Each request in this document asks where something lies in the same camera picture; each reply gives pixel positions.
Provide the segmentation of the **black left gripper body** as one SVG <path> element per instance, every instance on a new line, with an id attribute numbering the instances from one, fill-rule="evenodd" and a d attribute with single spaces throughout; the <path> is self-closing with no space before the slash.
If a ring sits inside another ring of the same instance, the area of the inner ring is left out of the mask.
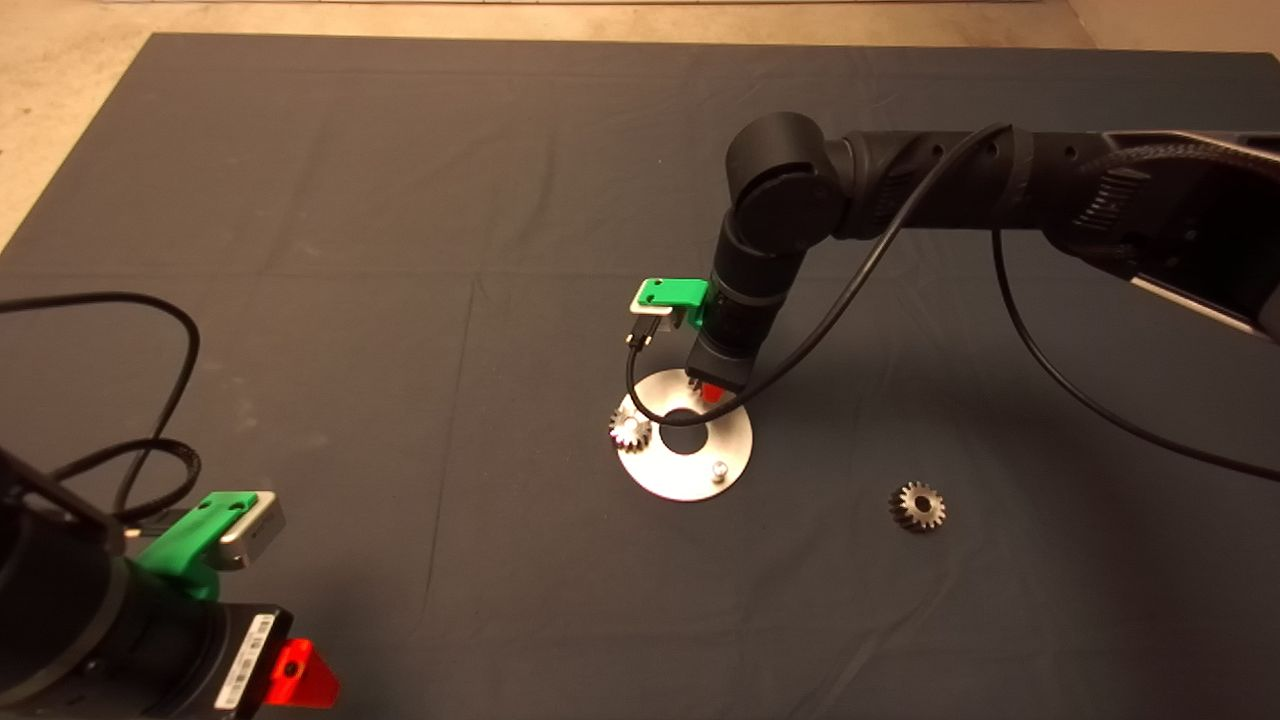
<path id="1" fill-rule="evenodd" d="M 271 603 L 202 603 L 195 652 L 175 662 L 174 685 L 152 717 L 252 717 L 262 707 L 294 615 Z"/>

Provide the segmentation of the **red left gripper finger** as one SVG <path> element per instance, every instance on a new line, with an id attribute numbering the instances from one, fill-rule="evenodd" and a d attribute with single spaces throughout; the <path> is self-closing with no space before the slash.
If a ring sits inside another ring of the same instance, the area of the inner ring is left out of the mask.
<path id="1" fill-rule="evenodd" d="M 289 638 L 278 653 L 268 679 L 265 705 L 293 708 L 333 708 L 340 683 L 314 643 Z"/>

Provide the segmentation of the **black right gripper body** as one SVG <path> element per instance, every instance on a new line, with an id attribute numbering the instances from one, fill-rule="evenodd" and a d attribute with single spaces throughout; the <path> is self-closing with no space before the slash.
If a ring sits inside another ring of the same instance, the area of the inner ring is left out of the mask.
<path id="1" fill-rule="evenodd" d="M 764 307 L 709 300 L 687 355 L 687 375 L 737 393 L 748 387 L 764 338 Z"/>

